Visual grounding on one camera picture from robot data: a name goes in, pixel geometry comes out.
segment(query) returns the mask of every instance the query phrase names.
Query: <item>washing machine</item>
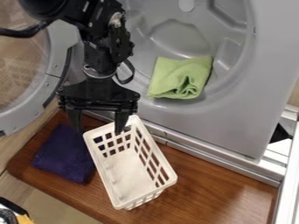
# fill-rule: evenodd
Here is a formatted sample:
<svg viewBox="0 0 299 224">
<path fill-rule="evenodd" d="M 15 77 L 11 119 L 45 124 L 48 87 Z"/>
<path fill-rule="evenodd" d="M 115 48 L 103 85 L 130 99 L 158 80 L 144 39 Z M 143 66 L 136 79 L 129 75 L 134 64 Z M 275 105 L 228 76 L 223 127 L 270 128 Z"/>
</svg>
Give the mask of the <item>washing machine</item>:
<svg viewBox="0 0 299 224">
<path fill-rule="evenodd" d="M 299 2 L 120 2 L 136 44 L 135 55 L 129 59 L 136 77 L 124 87 L 142 95 L 138 115 L 153 135 L 197 145 L 194 151 L 205 146 L 260 159 L 298 76 Z M 32 23 L 17 1 L 1 4 L 2 11 L 10 11 L 7 16 L 1 13 L 2 26 Z M 84 49 L 77 29 L 62 21 L 32 39 L 0 41 L 0 131 L 9 135 L 39 117 L 61 84 L 85 79 L 81 72 Z M 197 99 L 147 96 L 157 57 L 200 56 L 212 56 L 213 65 Z M 120 66 L 118 73 L 125 77 L 129 71 Z"/>
</svg>

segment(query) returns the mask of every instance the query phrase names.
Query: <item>purple cloth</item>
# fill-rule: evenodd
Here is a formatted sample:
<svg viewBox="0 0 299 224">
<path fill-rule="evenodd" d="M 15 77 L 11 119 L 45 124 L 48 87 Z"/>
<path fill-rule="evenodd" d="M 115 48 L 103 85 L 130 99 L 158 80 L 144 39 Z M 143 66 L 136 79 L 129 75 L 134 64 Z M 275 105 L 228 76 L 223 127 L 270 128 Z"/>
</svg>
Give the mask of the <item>purple cloth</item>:
<svg viewBox="0 0 299 224">
<path fill-rule="evenodd" d="M 86 182 L 94 171 L 83 137 L 60 124 L 38 151 L 33 166 L 76 183 Z"/>
</svg>

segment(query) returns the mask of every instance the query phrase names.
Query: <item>wooden shelf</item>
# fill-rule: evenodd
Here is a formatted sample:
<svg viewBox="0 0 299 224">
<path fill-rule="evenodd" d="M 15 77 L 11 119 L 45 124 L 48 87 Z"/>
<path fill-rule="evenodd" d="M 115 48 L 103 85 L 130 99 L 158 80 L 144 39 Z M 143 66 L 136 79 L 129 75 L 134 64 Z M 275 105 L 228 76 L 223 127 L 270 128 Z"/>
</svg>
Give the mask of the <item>wooden shelf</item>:
<svg viewBox="0 0 299 224">
<path fill-rule="evenodd" d="M 79 185 L 31 166 L 38 149 L 60 123 L 67 123 L 63 112 L 53 117 L 9 162 L 8 171 L 98 221 L 113 224 L 263 224 L 271 221 L 276 188 L 161 144 L 178 175 L 177 184 L 134 210 L 116 211 L 97 172 L 88 184 Z M 87 130 L 104 124 L 90 117 L 85 117 L 84 123 Z"/>
</svg>

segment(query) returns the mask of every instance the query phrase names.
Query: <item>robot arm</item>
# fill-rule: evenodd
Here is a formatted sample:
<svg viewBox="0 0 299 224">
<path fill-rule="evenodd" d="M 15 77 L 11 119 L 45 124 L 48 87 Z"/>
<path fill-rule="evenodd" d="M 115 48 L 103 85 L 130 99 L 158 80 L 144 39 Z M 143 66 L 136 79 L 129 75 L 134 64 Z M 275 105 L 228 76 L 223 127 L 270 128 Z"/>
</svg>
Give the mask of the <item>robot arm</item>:
<svg viewBox="0 0 299 224">
<path fill-rule="evenodd" d="M 134 68 L 128 61 L 133 55 L 134 44 L 125 28 L 125 11 L 115 0 L 19 0 L 22 7 L 40 24 L 22 31 L 0 29 L 0 35 L 29 38 L 51 22 L 61 19 L 75 25 L 85 46 L 85 65 L 82 71 L 87 79 L 79 84 L 61 87 L 59 105 L 66 110 L 71 124 L 78 131 L 81 111 L 86 109 L 115 112 L 115 132 L 120 133 L 129 116 L 137 111 L 138 93 L 118 86 L 112 77 L 124 62 L 132 71 L 127 80 L 133 79 Z"/>
</svg>

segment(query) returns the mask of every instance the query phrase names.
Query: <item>green towel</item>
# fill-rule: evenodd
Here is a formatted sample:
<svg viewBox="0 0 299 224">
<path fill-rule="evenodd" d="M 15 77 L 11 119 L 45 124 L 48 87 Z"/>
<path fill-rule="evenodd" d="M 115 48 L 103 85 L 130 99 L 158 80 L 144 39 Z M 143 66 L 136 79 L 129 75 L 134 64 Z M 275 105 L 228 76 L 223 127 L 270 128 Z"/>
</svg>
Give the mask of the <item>green towel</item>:
<svg viewBox="0 0 299 224">
<path fill-rule="evenodd" d="M 158 58 L 148 97 L 193 99 L 200 95 L 212 69 L 212 58 Z"/>
</svg>

